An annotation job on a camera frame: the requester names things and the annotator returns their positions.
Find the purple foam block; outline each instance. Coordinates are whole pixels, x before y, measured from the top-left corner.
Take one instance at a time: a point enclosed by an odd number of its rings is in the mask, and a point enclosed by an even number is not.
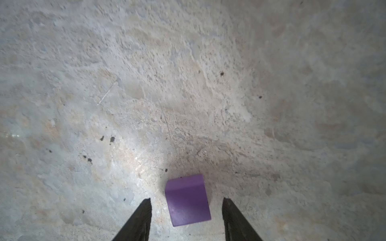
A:
[[[165,196],[174,227],[211,219],[202,174],[169,180]]]

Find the stain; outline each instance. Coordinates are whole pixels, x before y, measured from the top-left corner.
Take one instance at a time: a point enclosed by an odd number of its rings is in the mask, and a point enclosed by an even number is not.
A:
[[[278,38],[280,37],[280,35],[282,35],[282,33],[286,30],[286,26],[285,25],[280,25],[278,26],[276,29],[274,29],[272,31],[272,36],[274,36],[275,38]]]
[[[40,141],[38,141],[37,139],[33,138],[33,137],[28,137],[28,140],[31,144],[31,146],[35,149],[40,149],[42,148],[42,144]]]
[[[273,173],[271,174],[271,177],[273,178],[273,180],[276,182],[278,179],[281,178],[280,174],[279,173]]]
[[[58,139],[60,134],[58,124],[54,120],[46,121],[44,124],[45,133],[49,134],[52,139]]]
[[[271,189],[268,186],[267,189],[266,189],[266,195],[269,197],[271,194],[272,194],[272,191],[271,191]]]
[[[273,131],[272,131],[272,129],[271,128],[264,129],[264,135],[266,135],[267,137],[273,139]]]

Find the purple block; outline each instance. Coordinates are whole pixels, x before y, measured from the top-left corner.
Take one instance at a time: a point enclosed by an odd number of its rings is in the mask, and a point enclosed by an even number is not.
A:
[[[174,227],[211,219],[202,174],[169,180],[165,196]]]

